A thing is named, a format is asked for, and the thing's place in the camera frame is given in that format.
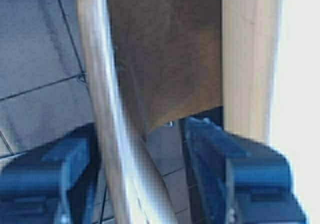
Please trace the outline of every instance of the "blue plastic part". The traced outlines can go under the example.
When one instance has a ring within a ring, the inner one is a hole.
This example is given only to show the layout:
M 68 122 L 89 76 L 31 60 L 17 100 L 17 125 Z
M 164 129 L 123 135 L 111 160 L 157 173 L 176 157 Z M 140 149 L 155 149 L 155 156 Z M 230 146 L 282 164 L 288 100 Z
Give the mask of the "blue plastic part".
M 0 176 L 0 223 L 90 223 L 99 167 L 93 124 L 17 157 Z
M 184 135 L 208 224 L 306 223 L 286 158 L 208 119 L 184 120 Z

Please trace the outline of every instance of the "tiled floor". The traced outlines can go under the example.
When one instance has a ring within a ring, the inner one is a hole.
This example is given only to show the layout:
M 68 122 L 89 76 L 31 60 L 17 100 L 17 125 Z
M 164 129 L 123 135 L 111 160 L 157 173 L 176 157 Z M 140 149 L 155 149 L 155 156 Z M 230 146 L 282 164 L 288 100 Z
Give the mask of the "tiled floor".
M 0 0 L 0 156 L 52 141 L 93 121 L 75 0 Z M 191 224 L 181 137 L 176 123 L 147 137 L 147 149 L 181 224 Z M 93 222 L 115 224 L 98 178 Z

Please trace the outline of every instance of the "chrome tube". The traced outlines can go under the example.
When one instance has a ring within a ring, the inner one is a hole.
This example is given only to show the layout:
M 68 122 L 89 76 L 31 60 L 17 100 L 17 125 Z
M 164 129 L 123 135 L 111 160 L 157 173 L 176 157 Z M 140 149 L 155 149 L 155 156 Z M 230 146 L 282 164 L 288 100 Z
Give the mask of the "chrome tube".
M 130 124 L 114 64 L 107 0 L 77 0 L 102 161 L 118 224 L 176 224 L 164 182 Z

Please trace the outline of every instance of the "white wall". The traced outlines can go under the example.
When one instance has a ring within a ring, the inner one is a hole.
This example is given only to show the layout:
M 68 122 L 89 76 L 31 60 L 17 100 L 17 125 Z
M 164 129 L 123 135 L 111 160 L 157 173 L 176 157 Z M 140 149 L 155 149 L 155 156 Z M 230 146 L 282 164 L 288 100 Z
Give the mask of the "white wall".
M 290 160 L 294 190 L 320 223 L 320 0 L 283 0 L 270 143 Z

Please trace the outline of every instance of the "curved metal rod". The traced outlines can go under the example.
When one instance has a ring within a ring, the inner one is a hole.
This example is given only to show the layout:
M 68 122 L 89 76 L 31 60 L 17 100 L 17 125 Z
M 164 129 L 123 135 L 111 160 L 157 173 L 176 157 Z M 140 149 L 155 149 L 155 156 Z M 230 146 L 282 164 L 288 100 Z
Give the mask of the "curved metal rod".
M 99 147 L 118 224 L 176 224 L 164 182 L 118 87 L 107 0 L 77 0 L 78 21 Z

